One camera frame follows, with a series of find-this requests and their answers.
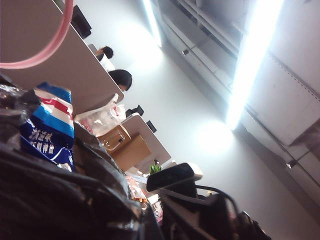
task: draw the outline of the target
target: green plant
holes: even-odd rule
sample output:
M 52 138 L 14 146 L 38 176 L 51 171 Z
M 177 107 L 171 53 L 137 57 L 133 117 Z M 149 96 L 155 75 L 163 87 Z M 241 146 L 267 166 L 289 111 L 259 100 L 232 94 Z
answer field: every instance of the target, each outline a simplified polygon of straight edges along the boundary
M 150 174 L 154 174 L 154 173 L 160 172 L 161 169 L 162 169 L 162 167 L 160 165 L 152 164 L 150 166 Z

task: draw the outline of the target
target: ceiling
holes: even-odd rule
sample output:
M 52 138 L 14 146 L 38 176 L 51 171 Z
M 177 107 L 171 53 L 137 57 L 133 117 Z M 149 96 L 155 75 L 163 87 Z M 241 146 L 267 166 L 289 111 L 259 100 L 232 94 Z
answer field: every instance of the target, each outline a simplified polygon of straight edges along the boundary
M 232 92 L 241 39 L 256 0 L 154 0 L 168 41 L 226 103 Z M 320 1 L 285 0 L 241 123 L 284 162 L 287 173 L 320 206 Z

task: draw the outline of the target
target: snack bag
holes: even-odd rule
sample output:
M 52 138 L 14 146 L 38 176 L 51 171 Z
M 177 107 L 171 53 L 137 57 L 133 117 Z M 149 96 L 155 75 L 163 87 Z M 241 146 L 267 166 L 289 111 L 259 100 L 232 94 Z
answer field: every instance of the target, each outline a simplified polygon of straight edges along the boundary
M 40 105 L 20 126 L 21 149 L 72 172 L 75 167 L 71 93 L 46 82 L 38 85 L 34 93 Z

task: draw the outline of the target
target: white wall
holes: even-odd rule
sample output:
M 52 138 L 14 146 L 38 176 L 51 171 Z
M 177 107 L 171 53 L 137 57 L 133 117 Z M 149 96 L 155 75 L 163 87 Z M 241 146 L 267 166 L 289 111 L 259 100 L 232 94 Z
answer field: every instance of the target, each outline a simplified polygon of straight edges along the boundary
M 191 78 L 199 76 L 178 67 L 180 56 L 150 43 L 144 16 L 134 0 L 75 0 L 92 26 L 85 41 L 114 49 L 118 69 L 133 75 L 122 101 L 126 108 L 140 104 L 156 135 L 178 163 L 197 163 L 204 173 L 199 184 L 232 195 L 274 240 L 319 239 L 320 227 L 292 194 L 240 139 L 229 132 L 217 111 Z

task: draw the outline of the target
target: brown box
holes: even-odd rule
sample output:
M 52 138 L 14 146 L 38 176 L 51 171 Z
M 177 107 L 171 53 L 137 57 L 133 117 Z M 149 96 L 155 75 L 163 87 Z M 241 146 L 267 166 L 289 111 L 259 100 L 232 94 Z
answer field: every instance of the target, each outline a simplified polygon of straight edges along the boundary
M 112 154 L 116 150 L 119 150 L 126 145 L 131 137 L 127 130 L 121 125 L 115 126 L 113 129 L 108 131 L 105 135 L 98 136 L 99 141 L 105 147 L 109 154 Z
M 151 154 L 148 145 L 141 135 L 136 135 L 126 145 L 112 152 L 110 155 L 118 164 L 119 168 L 127 171 Z

